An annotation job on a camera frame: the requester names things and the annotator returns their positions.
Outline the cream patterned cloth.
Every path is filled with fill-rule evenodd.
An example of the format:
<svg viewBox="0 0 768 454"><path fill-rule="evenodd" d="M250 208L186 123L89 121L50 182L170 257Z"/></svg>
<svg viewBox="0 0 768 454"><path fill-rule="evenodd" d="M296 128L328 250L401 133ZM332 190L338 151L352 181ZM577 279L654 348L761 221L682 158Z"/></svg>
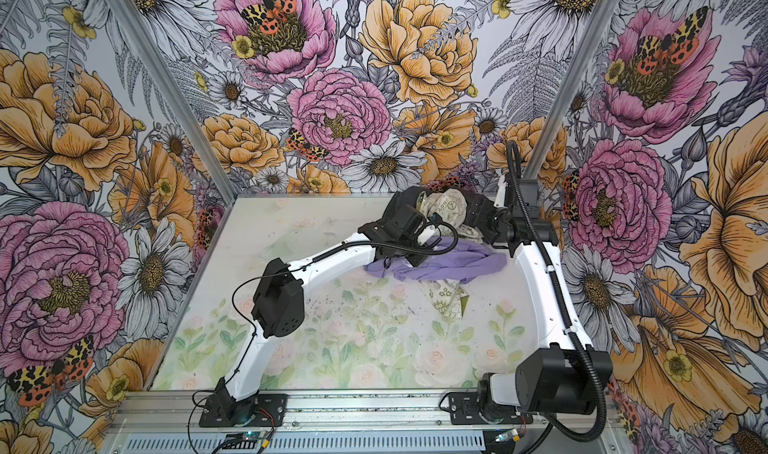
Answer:
<svg viewBox="0 0 768 454"><path fill-rule="evenodd" d="M457 189L424 194L418 201L418 207L427 216L438 214L459 234L460 242L452 252L422 265L426 273L419 274L418 283L443 317L460 319L464 315L469 296L464 286L478 277L474 264L481 262L487 254L481 243L481 234L476 228L464 224L467 202Z"/></svg>

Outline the purple cloth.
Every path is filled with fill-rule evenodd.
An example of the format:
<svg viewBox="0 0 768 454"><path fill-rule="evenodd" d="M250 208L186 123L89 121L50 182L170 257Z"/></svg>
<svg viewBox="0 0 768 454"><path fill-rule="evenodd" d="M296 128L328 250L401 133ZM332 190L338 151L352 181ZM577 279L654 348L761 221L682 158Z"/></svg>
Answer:
<svg viewBox="0 0 768 454"><path fill-rule="evenodd" d="M428 257L419 266L412 266L404 258L394 258L388 266L385 260L374 261L364 267L377 278L392 276L399 281L460 281L469 283L475 278L495 274L504 269L507 256L489 246L465 239L448 254Z"/></svg>

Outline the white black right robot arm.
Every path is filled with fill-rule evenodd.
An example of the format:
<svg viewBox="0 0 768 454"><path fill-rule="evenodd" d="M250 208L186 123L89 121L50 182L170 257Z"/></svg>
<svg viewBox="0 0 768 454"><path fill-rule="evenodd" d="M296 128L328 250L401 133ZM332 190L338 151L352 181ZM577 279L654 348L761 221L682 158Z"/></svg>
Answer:
<svg viewBox="0 0 768 454"><path fill-rule="evenodd" d="M538 185L506 173L492 202L475 200L468 219L511 258L511 292L530 307L534 350L512 374L488 373L478 388L482 416L499 422L522 413L592 413L613 372L579 320L567 289L559 238L540 218Z"/></svg>

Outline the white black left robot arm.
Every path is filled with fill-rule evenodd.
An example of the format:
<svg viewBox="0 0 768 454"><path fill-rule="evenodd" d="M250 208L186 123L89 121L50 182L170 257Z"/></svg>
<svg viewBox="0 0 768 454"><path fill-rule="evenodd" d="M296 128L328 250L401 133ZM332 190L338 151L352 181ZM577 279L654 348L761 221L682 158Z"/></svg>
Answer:
<svg viewBox="0 0 768 454"><path fill-rule="evenodd" d="M256 396L280 340L305 320L309 294L348 271L378 260L403 258L418 265L438 244L442 217L424 215L404 192L395 194L384 214L330 248L303 259L268 262L256 280L250 329L238 361L204 401L203 413L217 422L244 423L255 412Z"/></svg>

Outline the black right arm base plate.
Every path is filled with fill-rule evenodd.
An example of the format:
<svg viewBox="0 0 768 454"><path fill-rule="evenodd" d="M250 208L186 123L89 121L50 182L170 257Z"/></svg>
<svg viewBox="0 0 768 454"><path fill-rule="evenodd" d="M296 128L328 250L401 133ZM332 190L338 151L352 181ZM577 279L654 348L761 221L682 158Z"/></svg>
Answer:
<svg viewBox="0 0 768 454"><path fill-rule="evenodd" d="M531 414L515 406L496 404L478 391L447 392L438 407L449 415L452 425L523 426L533 421Z"/></svg>

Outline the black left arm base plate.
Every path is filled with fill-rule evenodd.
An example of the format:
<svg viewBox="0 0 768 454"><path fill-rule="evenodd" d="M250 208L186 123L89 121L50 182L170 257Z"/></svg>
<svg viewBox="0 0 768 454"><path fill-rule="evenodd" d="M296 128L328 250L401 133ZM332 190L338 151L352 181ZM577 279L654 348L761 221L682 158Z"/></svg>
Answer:
<svg viewBox="0 0 768 454"><path fill-rule="evenodd" d="M288 396L254 394L236 401L222 391L209 396L199 420L202 428L279 427L283 425Z"/></svg>

